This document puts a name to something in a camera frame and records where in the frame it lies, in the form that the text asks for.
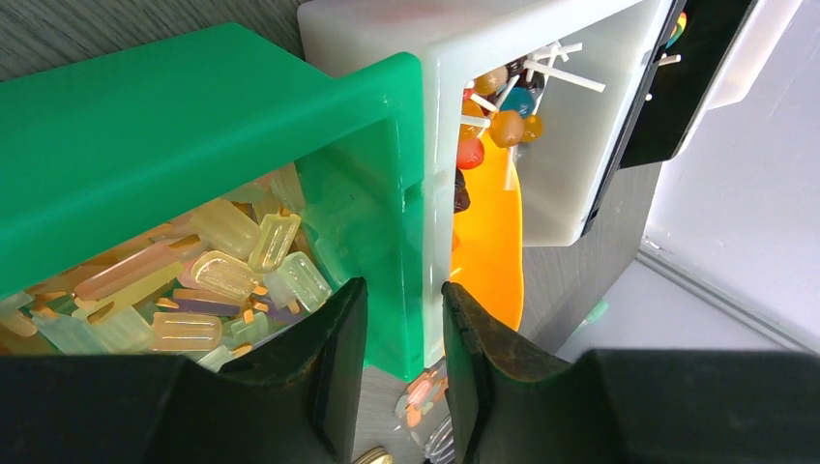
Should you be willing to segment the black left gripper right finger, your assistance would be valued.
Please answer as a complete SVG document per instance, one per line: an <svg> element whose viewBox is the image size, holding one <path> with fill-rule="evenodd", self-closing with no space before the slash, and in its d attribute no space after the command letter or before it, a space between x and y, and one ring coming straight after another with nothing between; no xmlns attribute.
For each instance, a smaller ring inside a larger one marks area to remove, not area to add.
<svg viewBox="0 0 820 464"><path fill-rule="evenodd" d="M459 463L815 463L819 359L794 351L552 356L446 283Z"/></svg>

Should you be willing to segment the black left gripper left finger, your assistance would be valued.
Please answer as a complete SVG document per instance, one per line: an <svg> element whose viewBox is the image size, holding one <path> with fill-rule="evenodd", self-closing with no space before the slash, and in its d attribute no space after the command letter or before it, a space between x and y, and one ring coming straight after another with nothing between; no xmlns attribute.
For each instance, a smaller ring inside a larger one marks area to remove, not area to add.
<svg viewBox="0 0 820 464"><path fill-rule="evenodd" d="M366 282L211 371L177 355L1 361L5 463L348 463Z"/></svg>

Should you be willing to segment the green candy bin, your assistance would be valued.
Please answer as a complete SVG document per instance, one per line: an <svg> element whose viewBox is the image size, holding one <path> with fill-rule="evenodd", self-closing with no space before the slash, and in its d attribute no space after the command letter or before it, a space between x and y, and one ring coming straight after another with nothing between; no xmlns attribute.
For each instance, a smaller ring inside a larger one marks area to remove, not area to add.
<svg viewBox="0 0 820 464"><path fill-rule="evenodd" d="M421 372L422 67L332 78L228 23L1 86L1 292L11 295L287 163L308 236L368 288L366 362Z"/></svg>

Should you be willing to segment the white lollipop bin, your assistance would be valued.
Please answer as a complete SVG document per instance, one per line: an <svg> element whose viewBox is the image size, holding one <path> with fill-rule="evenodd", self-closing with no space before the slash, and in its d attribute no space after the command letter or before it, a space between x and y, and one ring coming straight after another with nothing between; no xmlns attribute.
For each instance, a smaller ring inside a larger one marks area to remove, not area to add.
<svg viewBox="0 0 820 464"><path fill-rule="evenodd" d="M443 355L460 92L517 58L551 61L544 138L516 174L523 243L568 247L588 229L630 138L679 1L310 1L297 18L307 60L341 77L399 52L423 68L424 344L408 375Z"/></svg>

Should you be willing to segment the yellow plastic scoop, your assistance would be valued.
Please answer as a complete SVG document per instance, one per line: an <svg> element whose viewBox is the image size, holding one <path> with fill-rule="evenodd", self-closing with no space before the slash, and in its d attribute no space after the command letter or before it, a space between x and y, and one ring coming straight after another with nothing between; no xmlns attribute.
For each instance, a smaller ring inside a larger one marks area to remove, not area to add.
<svg viewBox="0 0 820 464"><path fill-rule="evenodd" d="M524 306L522 199L510 150L482 137L484 161L464 172L470 207L454 215L451 281L518 330Z"/></svg>

